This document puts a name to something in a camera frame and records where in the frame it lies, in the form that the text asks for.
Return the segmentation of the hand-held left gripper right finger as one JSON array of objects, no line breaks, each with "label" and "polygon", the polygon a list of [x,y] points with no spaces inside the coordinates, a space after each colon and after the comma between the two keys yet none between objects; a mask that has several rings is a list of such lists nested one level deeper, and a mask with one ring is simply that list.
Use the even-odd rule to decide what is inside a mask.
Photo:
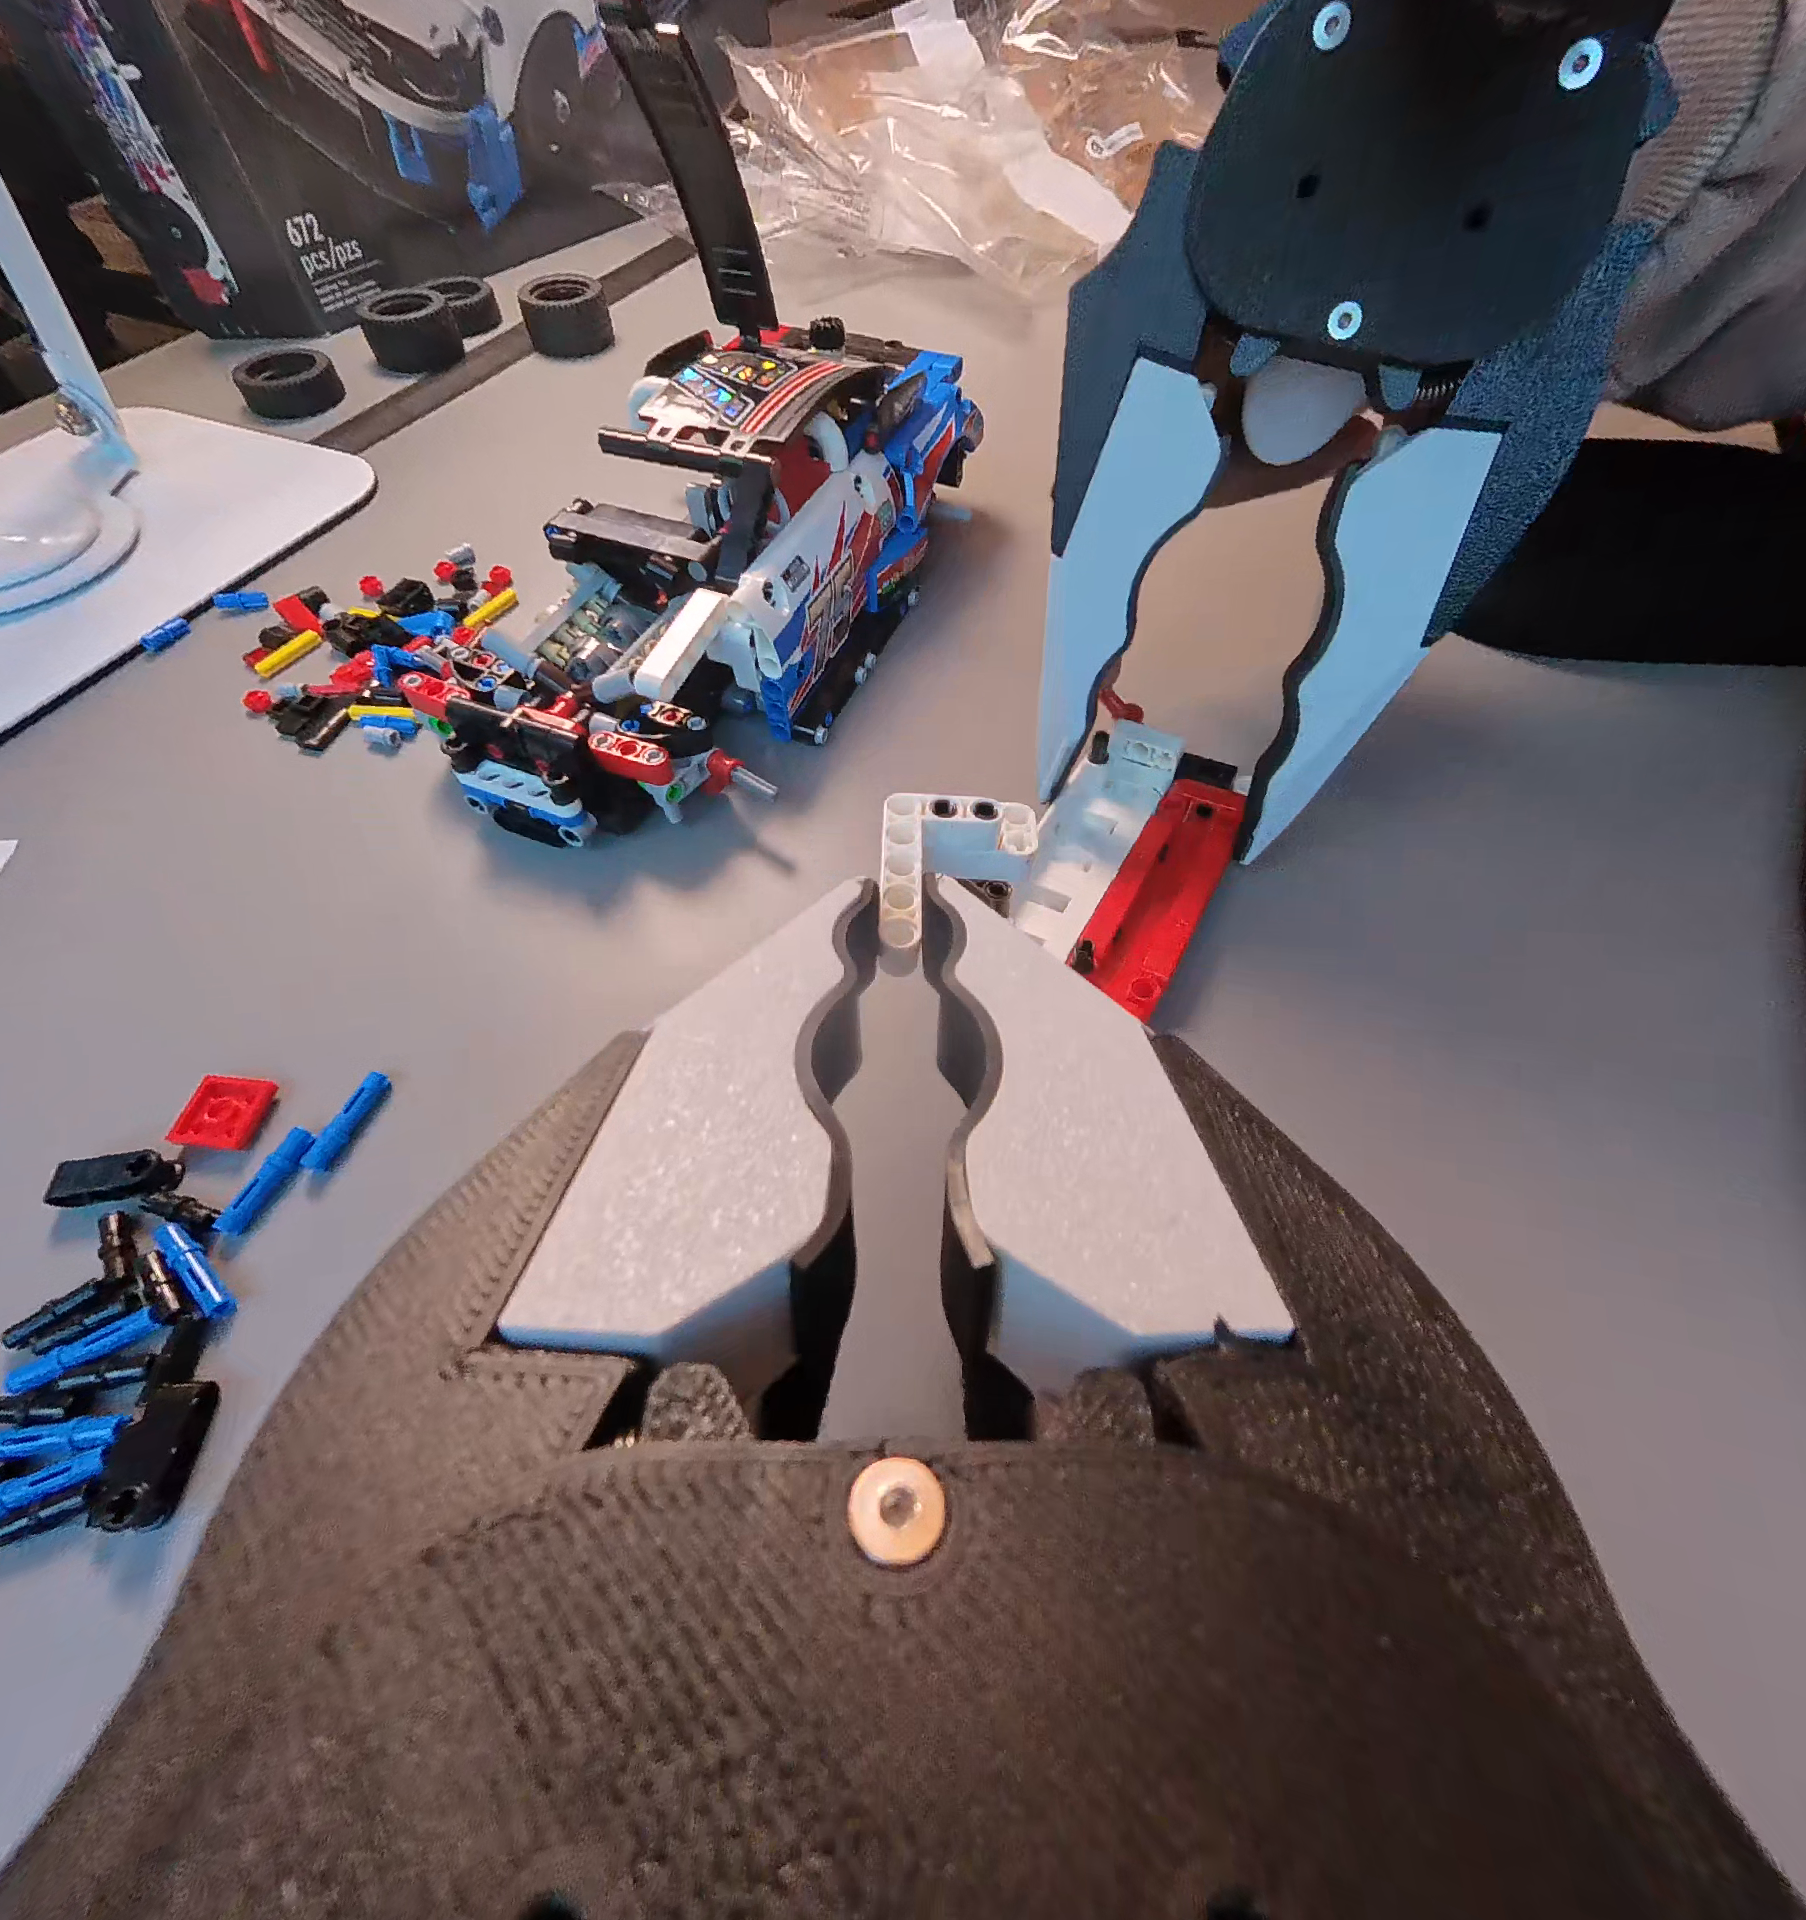
[{"label": "hand-held left gripper right finger", "polygon": [[1153,1031],[966,887],[924,884],[945,1155],[941,1312],[971,1437],[1027,1437],[1080,1373],[1144,1377],[1294,1313]]}]

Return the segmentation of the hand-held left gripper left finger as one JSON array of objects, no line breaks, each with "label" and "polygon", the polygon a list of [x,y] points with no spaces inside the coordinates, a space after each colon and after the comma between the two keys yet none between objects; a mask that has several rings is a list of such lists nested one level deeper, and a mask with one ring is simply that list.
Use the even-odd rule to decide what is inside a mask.
[{"label": "hand-held left gripper left finger", "polygon": [[856,1284],[851,1151],[875,887],[830,889],[646,1031],[498,1320],[506,1348],[711,1364],[813,1437]]}]

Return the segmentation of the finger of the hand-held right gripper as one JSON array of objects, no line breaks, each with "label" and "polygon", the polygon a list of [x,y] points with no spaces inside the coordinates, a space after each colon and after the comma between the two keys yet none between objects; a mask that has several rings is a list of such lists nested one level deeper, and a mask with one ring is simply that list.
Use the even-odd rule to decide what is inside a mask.
[{"label": "finger of the hand-held right gripper", "polygon": [[1503,439],[1498,428],[1389,435],[1329,495],[1322,615],[1284,672],[1282,723],[1255,764],[1239,862],[1275,848],[1418,667]]},{"label": "finger of the hand-held right gripper", "polygon": [[1188,371],[1137,359],[1049,569],[1034,736],[1044,802],[1060,791],[1107,670],[1130,643],[1154,551],[1202,511],[1220,462],[1207,388]]}]

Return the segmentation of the white L-shaped lego beam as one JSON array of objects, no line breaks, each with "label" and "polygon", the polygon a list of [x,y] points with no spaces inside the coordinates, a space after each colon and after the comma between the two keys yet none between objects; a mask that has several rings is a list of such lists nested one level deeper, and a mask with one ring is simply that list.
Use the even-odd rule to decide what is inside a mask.
[{"label": "white L-shaped lego beam", "polygon": [[924,939],[926,881],[938,877],[968,884],[975,853],[994,832],[988,824],[1022,810],[1034,813],[1034,807],[912,791],[886,798],[875,922],[883,972],[903,975],[915,968]]}]

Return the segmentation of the person's right forearm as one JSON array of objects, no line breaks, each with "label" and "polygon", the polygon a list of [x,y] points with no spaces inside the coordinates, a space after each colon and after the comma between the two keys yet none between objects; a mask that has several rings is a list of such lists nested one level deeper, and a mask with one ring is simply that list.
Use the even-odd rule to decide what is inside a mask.
[{"label": "person's right forearm", "polygon": [[1657,29],[1675,119],[1623,214],[1653,245],[1607,396],[1691,429],[1806,412],[1806,3],[1678,3]]}]

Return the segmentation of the red white lego subassembly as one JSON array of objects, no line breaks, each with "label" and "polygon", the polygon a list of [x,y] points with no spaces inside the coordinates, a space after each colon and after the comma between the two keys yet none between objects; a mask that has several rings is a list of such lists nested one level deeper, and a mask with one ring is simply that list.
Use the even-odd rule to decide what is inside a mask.
[{"label": "red white lego subassembly", "polygon": [[1111,689],[1037,826],[1010,920],[1140,1023],[1153,1023],[1204,920],[1248,798],[1229,763],[1188,752]]}]

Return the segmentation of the blue white lego race car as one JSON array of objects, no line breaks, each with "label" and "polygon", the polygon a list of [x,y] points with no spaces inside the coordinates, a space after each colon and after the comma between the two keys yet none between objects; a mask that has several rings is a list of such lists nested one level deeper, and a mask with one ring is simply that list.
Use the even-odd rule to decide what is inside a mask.
[{"label": "blue white lego race car", "polygon": [[522,639],[505,588],[370,650],[374,688],[435,734],[469,808],[585,848],[726,788],[775,796],[730,716],[824,742],[915,606],[937,492],[982,444],[955,353],[840,319],[702,331],[634,382],[610,457],[685,483],[680,515],[573,500],[546,517],[568,592]]}]

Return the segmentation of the red square lego plate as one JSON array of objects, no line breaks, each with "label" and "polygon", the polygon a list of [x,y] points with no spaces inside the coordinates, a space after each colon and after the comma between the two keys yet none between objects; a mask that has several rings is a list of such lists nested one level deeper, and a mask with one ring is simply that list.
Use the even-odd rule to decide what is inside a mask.
[{"label": "red square lego plate", "polygon": [[165,1128],[165,1140],[179,1149],[244,1153],[271,1114],[278,1093],[273,1080],[208,1072]]}]

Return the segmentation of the pile of assorted lego pieces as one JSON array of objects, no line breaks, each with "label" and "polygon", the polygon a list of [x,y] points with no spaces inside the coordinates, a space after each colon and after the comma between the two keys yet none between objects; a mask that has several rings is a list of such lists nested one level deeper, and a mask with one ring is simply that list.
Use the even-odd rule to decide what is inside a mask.
[{"label": "pile of assorted lego pieces", "polygon": [[242,711],[318,756],[346,734],[379,751],[448,729],[448,696],[522,689],[495,650],[516,610],[511,569],[452,547],[426,572],[363,572],[351,592],[318,585],[271,600],[242,653]]}]

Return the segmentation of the lego set box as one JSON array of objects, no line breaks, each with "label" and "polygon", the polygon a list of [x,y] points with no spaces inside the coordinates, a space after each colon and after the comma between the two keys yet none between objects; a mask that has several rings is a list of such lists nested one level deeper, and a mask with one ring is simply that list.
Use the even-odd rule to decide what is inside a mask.
[{"label": "lego set box", "polygon": [[0,3],[179,319],[313,338],[630,218],[651,133],[576,3]]}]

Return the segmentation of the clear plastic bag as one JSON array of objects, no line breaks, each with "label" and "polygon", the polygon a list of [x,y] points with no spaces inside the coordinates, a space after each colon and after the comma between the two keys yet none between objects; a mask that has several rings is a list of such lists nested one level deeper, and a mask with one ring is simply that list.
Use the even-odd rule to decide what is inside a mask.
[{"label": "clear plastic bag", "polygon": [[1037,296],[1105,257],[1130,223],[1108,168],[1014,77],[982,17],[930,6],[750,46],[719,37],[724,137],[764,244],[843,257],[948,259]]},{"label": "clear plastic bag", "polygon": [[1255,3],[1002,6],[986,52],[1023,91],[1055,153],[1113,169],[1199,149],[1220,109],[1218,46]]}]

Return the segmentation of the black tilted panel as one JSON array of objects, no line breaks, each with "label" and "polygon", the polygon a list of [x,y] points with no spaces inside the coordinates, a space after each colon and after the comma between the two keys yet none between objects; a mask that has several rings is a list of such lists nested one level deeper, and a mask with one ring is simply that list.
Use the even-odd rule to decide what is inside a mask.
[{"label": "black tilted panel", "polygon": [[755,344],[778,327],[771,278],[698,55],[681,25],[647,6],[602,3],[597,17],[675,184],[715,321]]}]

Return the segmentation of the cluster of blue black pegs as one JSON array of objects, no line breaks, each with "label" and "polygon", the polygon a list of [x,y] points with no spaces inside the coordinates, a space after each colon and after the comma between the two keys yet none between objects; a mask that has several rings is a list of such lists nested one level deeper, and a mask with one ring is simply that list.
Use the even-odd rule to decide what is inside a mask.
[{"label": "cluster of blue black pegs", "polygon": [[324,1183],[391,1097],[370,1071],[318,1126],[285,1128],[227,1199],[190,1190],[179,1149],[60,1160],[52,1212],[95,1225],[95,1270],[0,1332],[0,1548],[63,1530],[108,1536],[170,1525],[196,1475],[220,1405],[198,1372],[237,1313],[220,1258],[241,1247],[298,1183]]}]

